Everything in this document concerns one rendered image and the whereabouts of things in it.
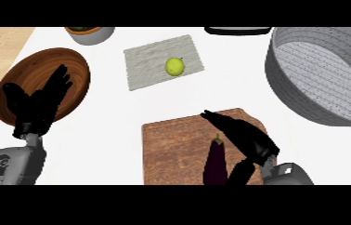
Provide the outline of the grey plant pot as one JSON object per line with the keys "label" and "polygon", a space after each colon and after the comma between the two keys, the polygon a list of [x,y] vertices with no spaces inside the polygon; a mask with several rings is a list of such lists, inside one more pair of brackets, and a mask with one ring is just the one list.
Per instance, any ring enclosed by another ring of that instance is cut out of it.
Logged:
{"label": "grey plant pot", "polygon": [[83,46],[94,46],[104,43],[113,36],[114,30],[114,27],[95,27],[86,31],[74,31],[67,27],[69,35]]}

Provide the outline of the pale wooden board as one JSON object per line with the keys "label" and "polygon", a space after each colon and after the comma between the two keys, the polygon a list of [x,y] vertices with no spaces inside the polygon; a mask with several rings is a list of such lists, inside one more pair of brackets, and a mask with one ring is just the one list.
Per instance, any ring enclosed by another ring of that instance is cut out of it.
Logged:
{"label": "pale wooden board", "polygon": [[35,27],[0,27],[0,80],[30,40]]}

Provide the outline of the yellow-green lime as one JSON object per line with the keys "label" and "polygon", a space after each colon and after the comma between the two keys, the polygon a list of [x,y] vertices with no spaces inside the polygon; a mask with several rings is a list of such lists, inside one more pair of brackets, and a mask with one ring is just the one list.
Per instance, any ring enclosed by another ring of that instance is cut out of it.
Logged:
{"label": "yellow-green lime", "polygon": [[185,62],[181,58],[170,58],[166,61],[166,72],[172,76],[181,76],[187,70]]}

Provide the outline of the black and grey appliance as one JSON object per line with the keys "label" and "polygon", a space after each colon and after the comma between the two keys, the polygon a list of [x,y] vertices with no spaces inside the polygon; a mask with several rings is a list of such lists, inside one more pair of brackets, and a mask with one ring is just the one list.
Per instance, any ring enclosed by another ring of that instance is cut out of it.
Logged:
{"label": "black and grey appliance", "polygon": [[271,27],[206,27],[206,31],[217,35],[260,35],[271,30]]}

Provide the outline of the grey cloth placemat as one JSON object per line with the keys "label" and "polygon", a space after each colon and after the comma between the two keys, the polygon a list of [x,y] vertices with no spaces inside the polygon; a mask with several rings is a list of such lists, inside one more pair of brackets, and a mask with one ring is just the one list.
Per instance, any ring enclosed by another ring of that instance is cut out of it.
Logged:
{"label": "grey cloth placemat", "polygon": [[130,91],[176,79],[176,76],[172,76],[166,71],[166,62],[172,58],[179,58],[185,63],[187,68],[181,76],[198,73],[206,69],[189,34],[126,49],[125,53]]}

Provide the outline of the brown wooden bowl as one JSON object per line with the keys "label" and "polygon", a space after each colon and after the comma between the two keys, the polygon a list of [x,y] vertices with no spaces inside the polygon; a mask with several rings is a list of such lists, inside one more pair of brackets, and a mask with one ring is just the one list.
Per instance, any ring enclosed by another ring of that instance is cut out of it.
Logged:
{"label": "brown wooden bowl", "polygon": [[89,92],[89,63],[83,55],[70,48],[57,47],[42,50],[17,63],[0,81],[0,120],[8,125],[15,125],[17,117],[8,108],[4,84],[15,83],[32,95],[38,89],[43,88],[49,77],[61,65],[69,67],[73,86],[58,108],[55,121],[69,116],[79,107]]}

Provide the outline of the brown wooden cutting board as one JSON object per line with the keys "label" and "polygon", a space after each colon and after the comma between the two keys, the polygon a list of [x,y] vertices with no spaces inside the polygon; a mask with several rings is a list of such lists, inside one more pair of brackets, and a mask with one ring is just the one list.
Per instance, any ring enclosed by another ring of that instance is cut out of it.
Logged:
{"label": "brown wooden cutting board", "polygon": [[144,125],[145,185],[203,185],[212,141],[225,142],[226,169],[246,159],[201,115]]}

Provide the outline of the dark purple eggplant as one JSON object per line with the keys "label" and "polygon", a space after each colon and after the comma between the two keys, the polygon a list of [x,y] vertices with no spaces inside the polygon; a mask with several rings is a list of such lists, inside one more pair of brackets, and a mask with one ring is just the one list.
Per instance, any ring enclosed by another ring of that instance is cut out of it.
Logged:
{"label": "dark purple eggplant", "polygon": [[204,171],[204,185],[225,185],[228,182],[225,142],[220,138],[212,140]]}

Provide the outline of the grey woven basket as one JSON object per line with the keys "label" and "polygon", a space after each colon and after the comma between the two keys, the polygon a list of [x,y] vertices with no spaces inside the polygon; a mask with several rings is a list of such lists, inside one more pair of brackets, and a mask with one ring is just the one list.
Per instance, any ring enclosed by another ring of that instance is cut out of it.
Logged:
{"label": "grey woven basket", "polygon": [[266,78],[287,107],[327,126],[351,126],[351,27],[279,27]]}

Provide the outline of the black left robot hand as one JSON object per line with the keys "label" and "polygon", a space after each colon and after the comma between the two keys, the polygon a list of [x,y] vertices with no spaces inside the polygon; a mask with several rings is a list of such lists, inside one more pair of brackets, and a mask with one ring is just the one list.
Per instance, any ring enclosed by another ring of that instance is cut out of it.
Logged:
{"label": "black left robot hand", "polygon": [[13,135],[23,139],[27,134],[45,136],[54,123],[60,105],[73,86],[69,67],[61,65],[55,70],[45,87],[32,95],[15,83],[5,83],[4,92],[8,108],[15,114],[15,129]]}

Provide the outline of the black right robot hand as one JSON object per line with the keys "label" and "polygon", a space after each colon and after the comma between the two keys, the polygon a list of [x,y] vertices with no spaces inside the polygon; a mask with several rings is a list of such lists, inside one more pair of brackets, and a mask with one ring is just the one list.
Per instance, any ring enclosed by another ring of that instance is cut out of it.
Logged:
{"label": "black right robot hand", "polygon": [[246,159],[235,165],[232,172],[228,172],[225,185],[246,185],[256,172],[256,165],[263,166],[272,155],[278,157],[281,149],[268,134],[246,120],[234,119],[212,111],[204,111],[201,116],[225,133],[246,155]]}

